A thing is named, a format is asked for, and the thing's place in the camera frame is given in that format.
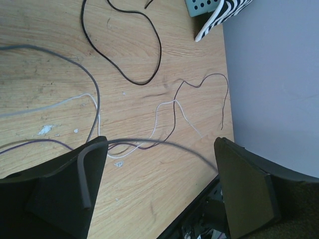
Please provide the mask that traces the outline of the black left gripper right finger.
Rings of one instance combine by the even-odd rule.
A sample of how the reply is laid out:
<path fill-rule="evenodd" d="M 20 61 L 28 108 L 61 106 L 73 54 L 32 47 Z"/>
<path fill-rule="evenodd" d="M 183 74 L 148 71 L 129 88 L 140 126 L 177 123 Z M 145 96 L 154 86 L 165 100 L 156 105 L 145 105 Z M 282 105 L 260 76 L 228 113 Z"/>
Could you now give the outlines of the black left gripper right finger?
<path fill-rule="evenodd" d="M 233 239 L 316 239 L 319 180 L 253 154 L 226 138 L 214 143 Z"/>

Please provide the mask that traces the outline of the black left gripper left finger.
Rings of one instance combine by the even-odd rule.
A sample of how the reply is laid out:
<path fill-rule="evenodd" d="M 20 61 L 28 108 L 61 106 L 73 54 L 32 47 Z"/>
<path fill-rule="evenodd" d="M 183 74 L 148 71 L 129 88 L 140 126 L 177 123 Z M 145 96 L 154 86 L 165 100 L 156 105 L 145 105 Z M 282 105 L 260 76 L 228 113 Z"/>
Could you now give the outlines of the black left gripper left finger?
<path fill-rule="evenodd" d="M 3 239 L 85 239 L 106 163 L 99 136 L 0 181 Z"/>

